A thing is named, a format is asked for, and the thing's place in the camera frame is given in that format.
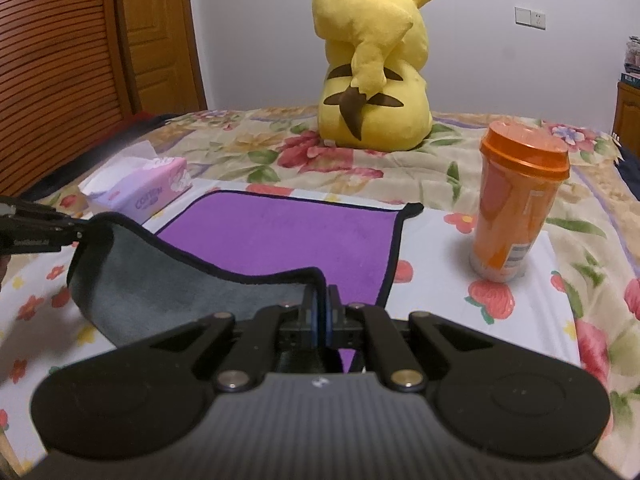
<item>tissue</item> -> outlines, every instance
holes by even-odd
[[[122,150],[79,184],[91,211],[144,223],[191,187],[187,160],[158,157],[146,140]]]

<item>yellow stuffed animal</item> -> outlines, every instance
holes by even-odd
[[[414,148],[433,118],[420,70],[429,40],[420,7],[430,0],[313,0],[329,62],[318,108],[320,136],[339,146]]]

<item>tissue pack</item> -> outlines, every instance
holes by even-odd
[[[93,213],[115,211],[142,224],[191,186],[185,158],[138,160],[113,187],[85,193]]]

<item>wall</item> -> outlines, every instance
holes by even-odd
[[[192,0],[209,107],[309,104],[326,70],[311,0]],[[516,26],[514,6],[546,13]],[[422,9],[431,107],[610,131],[640,0],[433,0]]]

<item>orange plastic cup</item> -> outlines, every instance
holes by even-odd
[[[480,145],[482,183],[471,266],[483,278],[514,278],[540,234],[562,181],[567,146],[538,128],[495,121]]]

